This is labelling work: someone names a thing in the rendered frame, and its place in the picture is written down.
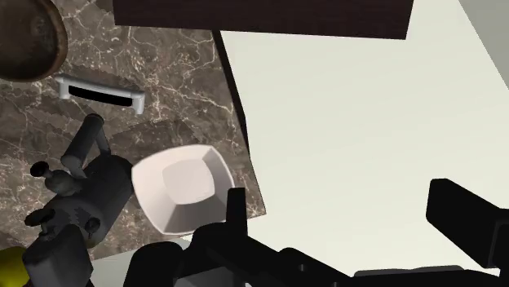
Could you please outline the dark brown round bowl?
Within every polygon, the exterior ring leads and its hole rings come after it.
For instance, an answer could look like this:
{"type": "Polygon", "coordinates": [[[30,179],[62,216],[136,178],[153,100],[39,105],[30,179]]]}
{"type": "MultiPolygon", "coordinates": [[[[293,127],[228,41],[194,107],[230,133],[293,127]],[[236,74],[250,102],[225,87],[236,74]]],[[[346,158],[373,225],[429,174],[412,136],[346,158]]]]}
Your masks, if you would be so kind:
{"type": "Polygon", "coordinates": [[[67,53],[68,34],[52,0],[0,0],[0,79],[41,80],[67,53]]]}

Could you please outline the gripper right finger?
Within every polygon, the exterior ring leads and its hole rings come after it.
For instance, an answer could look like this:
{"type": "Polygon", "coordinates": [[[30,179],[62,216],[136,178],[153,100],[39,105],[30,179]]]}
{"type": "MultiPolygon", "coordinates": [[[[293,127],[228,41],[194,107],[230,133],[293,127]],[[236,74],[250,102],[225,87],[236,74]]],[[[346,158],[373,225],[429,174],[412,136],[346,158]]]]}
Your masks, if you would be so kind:
{"type": "Polygon", "coordinates": [[[449,179],[433,179],[426,219],[483,268],[509,267],[509,209],[449,179]]]}

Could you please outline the white square bowl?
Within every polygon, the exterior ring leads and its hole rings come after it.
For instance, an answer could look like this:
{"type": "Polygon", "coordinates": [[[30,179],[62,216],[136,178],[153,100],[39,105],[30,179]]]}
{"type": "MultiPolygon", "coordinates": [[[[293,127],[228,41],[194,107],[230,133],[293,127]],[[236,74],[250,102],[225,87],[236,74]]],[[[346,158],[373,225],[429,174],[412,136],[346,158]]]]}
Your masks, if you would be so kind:
{"type": "Polygon", "coordinates": [[[149,222],[163,235],[182,236],[226,219],[228,190],[235,186],[212,146],[168,148],[132,167],[135,196],[149,222]]]}

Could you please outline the yellow rounded object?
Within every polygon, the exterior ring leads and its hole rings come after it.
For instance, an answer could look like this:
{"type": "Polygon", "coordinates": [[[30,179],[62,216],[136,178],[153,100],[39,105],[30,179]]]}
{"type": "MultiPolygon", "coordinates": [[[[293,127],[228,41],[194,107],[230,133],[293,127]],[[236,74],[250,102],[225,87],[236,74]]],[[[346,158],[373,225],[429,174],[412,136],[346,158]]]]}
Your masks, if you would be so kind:
{"type": "Polygon", "coordinates": [[[29,275],[24,267],[24,247],[13,246],[0,250],[0,287],[24,287],[29,275]]]}

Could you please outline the dark grey metal kitchen appliance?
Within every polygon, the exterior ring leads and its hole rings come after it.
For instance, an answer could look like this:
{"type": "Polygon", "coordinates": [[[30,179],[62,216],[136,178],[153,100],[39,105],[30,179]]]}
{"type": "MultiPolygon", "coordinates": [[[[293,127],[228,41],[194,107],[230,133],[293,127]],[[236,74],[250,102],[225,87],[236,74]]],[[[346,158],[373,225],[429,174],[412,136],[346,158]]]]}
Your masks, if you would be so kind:
{"type": "Polygon", "coordinates": [[[88,251],[106,237],[134,191],[132,165],[112,154],[103,125],[98,114],[84,118],[60,158],[63,169],[44,161],[30,169],[55,195],[24,220],[41,228],[22,255],[28,287],[94,287],[88,251]]]}

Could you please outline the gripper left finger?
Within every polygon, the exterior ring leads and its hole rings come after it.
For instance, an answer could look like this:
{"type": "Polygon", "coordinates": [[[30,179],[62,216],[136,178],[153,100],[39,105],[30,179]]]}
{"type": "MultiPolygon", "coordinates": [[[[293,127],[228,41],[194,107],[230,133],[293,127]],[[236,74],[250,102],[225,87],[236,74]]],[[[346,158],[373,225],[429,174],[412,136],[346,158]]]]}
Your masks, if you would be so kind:
{"type": "Polygon", "coordinates": [[[174,287],[217,267],[252,287],[351,287],[349,276],[305,254],[288,257],[249,237],[244,188],[228,190],[226,221],[199,227],[187,249],[165,241],[135,251],[122,287],[174,287]]]}

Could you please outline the silver bar with black slot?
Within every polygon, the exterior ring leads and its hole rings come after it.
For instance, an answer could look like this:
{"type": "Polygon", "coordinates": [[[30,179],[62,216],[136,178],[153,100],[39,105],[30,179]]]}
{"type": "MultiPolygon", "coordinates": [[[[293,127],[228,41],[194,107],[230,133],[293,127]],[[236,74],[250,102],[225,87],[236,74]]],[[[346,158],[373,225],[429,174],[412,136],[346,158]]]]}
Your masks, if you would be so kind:
{"type": "Polygon", "coordinates": [[[54,79],[59,84],[60,99],[70,99],[75,96],[103,104],[129,107],[137,115],[144,112],[145,93],[143,91],[99,84],[67,74],[57,74],[54,79]]]}

